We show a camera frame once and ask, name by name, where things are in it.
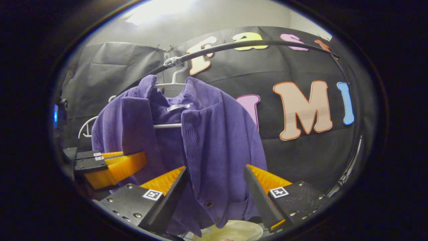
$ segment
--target hanger hook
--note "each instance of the hanger hook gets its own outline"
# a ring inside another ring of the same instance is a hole
[[[184,62],[180,61],[179,63],[177,63],[176,66],[181,66],[182,68],[175,71],[174,74],[172,75],[172,82],[171,82],[172,84],[175,84],[177,74],[184,72],[187,69],[187,61],[184,61]]]
[[[165,60],[165,62],[163,63],[163,66],[174,67],[174,66],[180,65],[182,62],[183,61],[180,59],[180,57],[171,57],[171,58]]]

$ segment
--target white container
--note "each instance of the white container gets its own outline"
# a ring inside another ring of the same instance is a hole
[[[229,220],[219,229],[215,225],[202,229],[202,237],[193,235],[194,241],[220,241],[222,238],[233,241],[256,241],[263,235],[263,228],[252,222]]]

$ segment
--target pink letter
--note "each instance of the pink letter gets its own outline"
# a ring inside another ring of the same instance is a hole
[[[302,41],[300,41],[299,38],[297,38],[297,36],[292,35],[292,34],[285,34],[285,33],[283,33],[283,34],[280,35],[280,37],[284,41],[295,42],[295,43],[303,43]],[[306,51],[306,50],[308,50],[307,48],[301,48],[301,47],[291,47],[291,46],[289,46],[289,47],[291,49],[300,50],[300,51]]]
[[[257,126],[257,130],[259,129],[259,121],[257,119],[257,103],[260,102],[260,96],[258,95],[244,95],[236,98],[236,101],[238,101],[244,109],[248,111],[251,118],[253,119],[254,123]]]

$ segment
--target jacket pocket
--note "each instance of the jacket pocket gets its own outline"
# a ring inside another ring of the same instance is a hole
[[[241,220],[244,218],[248,206],[248,197],[243,202],[230,202],[227,208],[228,220]]]

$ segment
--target white ceiling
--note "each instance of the white ceiling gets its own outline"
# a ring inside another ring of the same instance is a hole
[[[285,27],[331,39],[309,19],[270,0],[151,0],[105,24],[87,43],[160,44],[168,49],[206,33],[244,26]]]

